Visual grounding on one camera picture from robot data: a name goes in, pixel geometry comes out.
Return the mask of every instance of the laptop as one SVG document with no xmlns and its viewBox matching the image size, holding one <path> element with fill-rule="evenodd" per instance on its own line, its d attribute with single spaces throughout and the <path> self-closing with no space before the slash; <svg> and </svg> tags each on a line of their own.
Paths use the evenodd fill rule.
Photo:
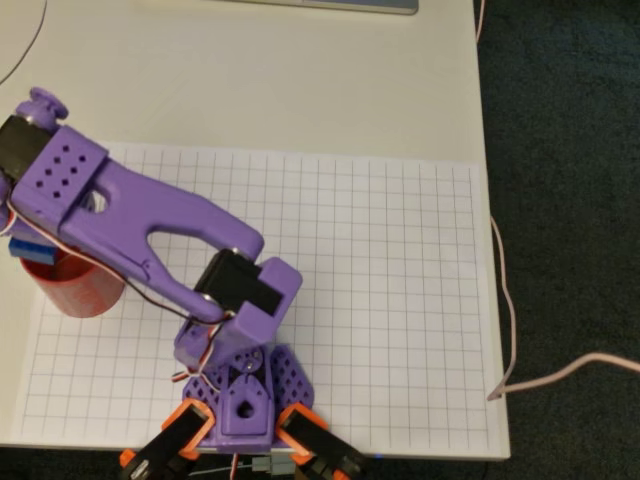
<svg viewBox="0 0 640 480">
<path fill-rule="evenodd" d="M 413 15 L 418 11 L 418 0 L 237 0 L 251 3 L 293 5 L 297 7 L 332 8 L 363 12 Z"/>
</svg>

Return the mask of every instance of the wire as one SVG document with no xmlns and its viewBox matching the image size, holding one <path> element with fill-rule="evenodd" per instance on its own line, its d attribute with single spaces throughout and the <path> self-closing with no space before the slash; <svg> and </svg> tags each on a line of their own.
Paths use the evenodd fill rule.
<svg viewBox="0 0 640 480">
<path fill-rule="evenodd" d="M 509 380 L 511 373 L 516 366 L 516 312 L 515 308 L 513 307 L 513 302 L 511 301 L 511 295 L 509 295 L 509 289 L 507 288 L 507 267 L 504 259 L 504 247 L 502 245 L 502 238 L 500 237 L 500 230 L 498 229 L 498 225 L 496 224 L 496 221 L 493 217 L 491 217 L 491 227 L 493 228 L 493 233 L 496 237 L 496 241 L 498 244 L 498 253 L 500 255 L 500 284 L 502 285 L 502 293 L 504 294 L 504 297 L 507 300 L 507 304 L 509 305 L 509 317 L 511 319 L 511 361 L 509 362 L 509 367 L 502 377 L 502 380 L 500 380 L 500 383 L 498 383 L 496 388 L 489 394 L 487 400 L 496 400 L 505 393 L 521 392 L 523 390 L 529 390 L 531 388 L 538 388 L 549 385 L 551 383 L 557 382 L 558 380 L 562 380 L 563 378 L 571 375 L 573 372 L 578 370 L 580 367 L 583 367 L 586 364 L 592 362 L 608 363 L 640 373 L 640 363 L 638 362 L 634 362 L 633 360 L 628 360 L 617 355 L 611 355 L 609 353 L 591 352 L 578 357 L 566 367 L 550 375 L 546 375 L 544 377 L 536 378 L 534 380 L 529 380 L 526 382 L 507 385 L 507 380 Z"/>
<path fill-rule="evenodd" d="M 242 468 L 251 468 L 253 465 L 238 465 L 236 467 L 237 470 Z M 231 470 L 231 467 L 221 467 L 221 468 L 212 468 L 210 470 L 200 470 L 198 472 L 192 472 L 189 474 L 190 477 L 195 477 L 196 475 L 206 475 L 208 473 L 220 473 L 220 472 L 228 472 Z"/>
<path fill-rule="evenodd" d="M 209 332 L 207 334 L 208 337 L 209 337 L 209 344 L 207 345 L 207 348 L 205 349 L 205 351 L 200 356 L 200 360 L 198 360 L 198 369 L 197 370 L 193 370 L 193 369 L 189 369 L 188 368 L 184 372 L 175 373 L 171 377 L 171 381 L 173 383 L 177 383 L 177 382 L 180 382 L 182 380 L 186 380 L 187 378 L 191 378 L 191 377 L 199 377 L 199 378 L 202 378 L 202 380 L 204 380 L 204 382 L 214 392 L 220 393 L 220 389 L 217 388 L 215 385 L 213 385 L 213 383 L 211 383 L 211 381 L 209 380 L 207 375 L 203 372 L 203 370 L 204 370 L 204 367 L 209 362 L 209 359 L 211 358 L 211 354 L 213 353 L 213 349 L 214 349 L 214 346 L 215 346 L 214 339 L 215 339 L 216 335 L 218 334 L 218 332 L 220 331 L 221 327 L 222 327 L 222 323 L 219 322 L 219 323 L 217 323 L 214 326 L 209 328 Z"/>
<path fill-rule="evenodd" d="M 507 262 L 504 259 L 504 246 L 502 245 L 502 237 L 500 236 L 500 230 L 498 229 L 498 224 L 491 217 L 491 228 L 493 229 L 493 233 L 496 236 L 496 243 L 498 244 L 498 254 L 500 256 L 500 285 L 502 286 L 502 294 L 504 295 L 505 300 L 507 301 L 507 305 L 509 306 L 509 318 L 511 319 L 511 360 L 509 361 L 509 367 L 507 367 L 507 371 L 505 372 L 502 380 L 493 389 L 493 392 L 489 394 L 487 400 L 493 400 L 500 396 L 500 391 L 507 384 L 507 380 L 511 376 L 513 369 L 516 367 L 516 309 L 513 306 L 513 301 L 511 300 L 511 295 L 509 294 L 509 288 L 507 287 Z"/>
<path fill-rule="evenodd" d="M 0 230 L 0 237 L 9 233 L 9 230 L 15 225 L 17 218 L 16 214 L 9 210 L 9 218 L 7 219 L 7 224 Z"/>
<path fill-rule="evenodd" d="M 29 220 L 27 217 L 25 217 L 20 211 L 18 211 L 18 209 L 16 209 L 16 207 L 13 205 L 13 202 L 11 201 L 11 197 L 10 196 L 7 197 L 7 207 L 9 208 L 9 210 L 11 210 L 11 212 L 14 214 L 15 217 L 17 217 L 20 220 L 22 220 L 29 227 L 31 227 L 33 230 L 38 232 L 44 238 L 49 240 L 56 247 L 58 247 L 60 250 L 62 250 L 63 252 L 68 253 L 69 255 L 73 255 L 73 256 L 78 257 L 78 258 L 80 258 L 80 259 L 82 259 L 82 260 L 84 260 L 86 262 L 89 262 L 92 265 L 96 265 L 96 266 L 104 269 L 108 274 L 110 274 L 111 276 L 115 277 L 116 279 L 120 280 L 124 284 L 128 285 L 129 287 L 131 287 L 144 300 L 146 300 L 147 302 L 151 303 L 152 305 L 155 305 L 158 308 L 166 310 L 167 312 L 171 312 L 174 315 L 177 315 L 180 318 L 183 318 L 183 319 L 185 319 L 185 320 L 187 320 L 187 321 L 189 321 L 191 323 L 194 323 L 196 325 L 206 326 L 206 327 L 210 327 L 211 325 L 215 325 L 216 323 L 219 323 L 219 322 L 231 317 L 231 314 L 229 312 L 227 312 L 227 313 L 225 313 L 225 315 L 220 320 L 217 320 L 215 322 L 203 322 L 202 320 L 198 320 L 198 319 L 196 319 L 194 317 L 185 315 L 184 313 L 176 310 L 175 308 L 169 307 L 168 305 L 164 305 L 163 303 L 161 303 L 161 302 L 159 302 L 157 300 L 154 300 L 153 298 L 148 296 L 135 283 L 133 283 L 131 280 L 129 280 L 128 278 L 126 278 L 125 276 L 123 276 L 122 274 L 120 274 L 119 272 L 114 270 L 113 268 L 111 268 L 106 263 L 103 263 L 100 260 L 97 260 L 97 259 L 95 259 L 93 257 L 90 257 L 89 255 L 85 255 L 84 253 L 78 252 L 77 250 L 74 250 L 73 248 L 71 248 L 70 246 L 68 246 L 67 244 L 63 243 L 61 240 L 59 240 L 56 236 L 50 234 L 49 232 L 47 232 L 42 227 L 36 225 L 34 222 Z"/>
<path fill-rule="evenodd" d="M 33 44 L 36 43 L 37 38 L 40 36 L 40 30 L 42 30 L 42 25 L 44 25 L 44 17 L 47 15 L 47 5 L 48 5 L 48 0 L 44 0 L 44 4 L 42 6 L 42 16 L 40 17 L 40 23 L 38 24 L 38 27 L 36 28 L 36 32 L 33 34 L 33 37 L 29 41 L 29 44 L 27 45 L 27 48 L 24 50 L 24 52 L 22 53 L 20 58 L 18 58 L 18 61 L 16 62 L 16 64 L 11 68 L 11 70 L 9 70 L 9 72 L 4 77 L 2 77 L 2 79 L 0 80 L 0 86 L 4 82 L 9 80 L 9 77 L 11 77 L 11 75 L 13 75 L 15 73 L 15 71 L 18 69 L 18 67 L 20 65 L 22 65 L 22 62 L 24 61 L 24 59 L 29 54 L 29 51 L 31 50 L 31 47 L 33 47 Z"/>
<path fill-rule="evenodd" d="M 236 477 L 238 471 L 238 454 L 235 453 L 231 459 L 231 472 L 229 472 L 229 480 L 233 480 Z"/>
<path fill-rule="evenodd" d="M 478 27 L 476 28 L 476 43 L 480 43 L 480 36 L 482 35 L 482 26 L 484 24 L 484 7 L 487 0 L 481 0 L 480 2 L 480 14 L 478 15 Z"/>
</svg>

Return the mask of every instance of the red cup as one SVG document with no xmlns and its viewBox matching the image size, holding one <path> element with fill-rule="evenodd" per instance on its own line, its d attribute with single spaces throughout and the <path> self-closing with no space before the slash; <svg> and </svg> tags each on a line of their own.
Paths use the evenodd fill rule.
<svg viewBox="0 0 640 480">
<path fill-rule="evenodd" d="M 73 255 L 60 257 L 55 265 L 20 259 L 22 267 L 47 297 L 70 317 L 100 315 L 122 295 L 124 283 L 103 268 Z"/>
</svg>

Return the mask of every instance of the gray connector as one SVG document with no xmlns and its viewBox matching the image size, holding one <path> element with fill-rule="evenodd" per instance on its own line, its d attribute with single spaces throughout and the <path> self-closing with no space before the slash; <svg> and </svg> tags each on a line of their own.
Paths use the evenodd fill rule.
<svg viewBox="0 0 640 480">
<path fill-rule="evenodd" d="M 280 475 L 293 475 L 295 464 L 288 455 L 273 454 L 267 457 L 253 457 L 251 459 L 254 472 L 270 473 L 272 477 Z"/>
</svg>

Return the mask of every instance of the blue object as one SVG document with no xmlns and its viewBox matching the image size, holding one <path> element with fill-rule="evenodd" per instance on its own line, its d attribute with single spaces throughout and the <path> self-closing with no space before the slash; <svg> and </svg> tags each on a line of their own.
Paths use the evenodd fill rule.
<svg viewBox="0 0 640 480">
<path fill-rule="evenodd" d="M 44 263 L 53 265 L 55 263 L 56 247 L 48 247 L 33 242 L 25 242 L 17 238 L 11 238 L 9 241 L 9 253 L 12 257 L 24 258 L 36 263 Z"/>
</svg>

